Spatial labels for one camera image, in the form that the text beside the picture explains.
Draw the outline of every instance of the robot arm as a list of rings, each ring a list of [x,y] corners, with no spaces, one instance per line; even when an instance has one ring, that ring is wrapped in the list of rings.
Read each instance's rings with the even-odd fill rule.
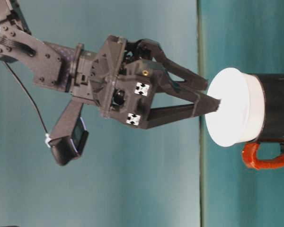
[[[88,132],[80,117],[83,104],[101,116],[130,127],[149,129],[216,111],[220,101],[203,94],[207,80],[166,57],[160,44],[130,42],[110,35],[98,53],[82,44],[69,48],[33,36],[15,0],[0,0],[0,61],[21,61],[40,87],[71,93],[47,144],[60,165],[81,156]],[[173,81],[169,72],[183,81]],[[191,102],[151,108],[156,93]]]

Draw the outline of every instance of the wall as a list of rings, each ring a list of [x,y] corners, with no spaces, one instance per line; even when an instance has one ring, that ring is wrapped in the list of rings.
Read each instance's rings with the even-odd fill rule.
[[[98,51],[109,34],[160,41],[197,71],[196,2],[182,0],[21,0],[35,37]],[[12,65],[52,128],[70,96],[32,85]],[[156,105],[176,105],[159,96]],[[83,157],[55,164],[29,101],[0,63],[0,226],[198,226],[198,119],[148,131],[99,117],[86,106]]]

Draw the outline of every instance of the black mug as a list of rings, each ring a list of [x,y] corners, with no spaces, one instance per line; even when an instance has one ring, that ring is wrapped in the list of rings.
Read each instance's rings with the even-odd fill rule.
[[[246,74],[227,68],[213,79],[207,94],[221,99],[218,111],[205,116],[217,144],[245,142],[242,158],[250,168],[284,166],[284,74]],[[261,142],[279,143],[280,155],[257,159]]]

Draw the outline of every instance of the teal backdrop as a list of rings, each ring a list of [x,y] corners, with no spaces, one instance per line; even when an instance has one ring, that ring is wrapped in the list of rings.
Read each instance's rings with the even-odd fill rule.
[[[195,0],[19,2],[40,40],[81,42],[96,52],[109,34],[150,38],[197,71]],[[70,95],[35,87],[25,66],[12,67],[52,128]],[[156,106],[180,103],[155,100]],[[92,106],[82,115],[90,132],[83,157],[59,167],[34,109],[0,63],[0,226],[199,226],[198,119],[143,131],[102,119]]]
[[[226,67],[284,72],[284,0],[200,0],[201,74]],[[256,171],[241,160],[243,144],[214,144],[203,122],[203,226],[284,227],[284,168]],[[262,144],[259,158],[279,145]]]

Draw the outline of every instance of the white lid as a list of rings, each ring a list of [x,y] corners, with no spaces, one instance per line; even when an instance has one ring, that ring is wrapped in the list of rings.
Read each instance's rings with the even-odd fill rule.
[[[207,94],[221,100],[216,112],[205,115],[206,126],[215,143],[229,147],[253,140],[264,121],[264,95],[258,79],[235,68],[219,72]]]

